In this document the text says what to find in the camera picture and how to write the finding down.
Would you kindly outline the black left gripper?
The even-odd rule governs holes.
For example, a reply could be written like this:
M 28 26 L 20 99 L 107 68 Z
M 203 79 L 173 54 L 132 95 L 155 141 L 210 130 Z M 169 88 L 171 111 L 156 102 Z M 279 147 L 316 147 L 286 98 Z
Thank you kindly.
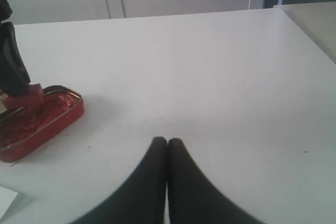
M 10 18 L 13 11 L 7 0 L 0 0 L 0 21 Z M 30 77 L 20 56 L 11 22 L 1 24 L 1 91 L 18 97 L 28 92 Z

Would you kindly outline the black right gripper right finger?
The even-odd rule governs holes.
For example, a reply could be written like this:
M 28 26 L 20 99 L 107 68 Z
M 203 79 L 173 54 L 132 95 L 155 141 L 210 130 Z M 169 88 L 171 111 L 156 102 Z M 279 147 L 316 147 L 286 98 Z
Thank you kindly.
M 170 223 L 261 223 L 207 179 L 179 138 L 168 142 L 167 172 Z

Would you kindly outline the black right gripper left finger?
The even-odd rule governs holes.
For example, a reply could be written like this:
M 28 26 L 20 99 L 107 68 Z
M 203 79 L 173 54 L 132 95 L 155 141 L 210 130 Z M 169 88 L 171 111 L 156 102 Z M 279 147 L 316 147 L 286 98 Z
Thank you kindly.
M 74 223 L 163 223 L 166 183 L 167 140 L 154 137 L 125 182 Z

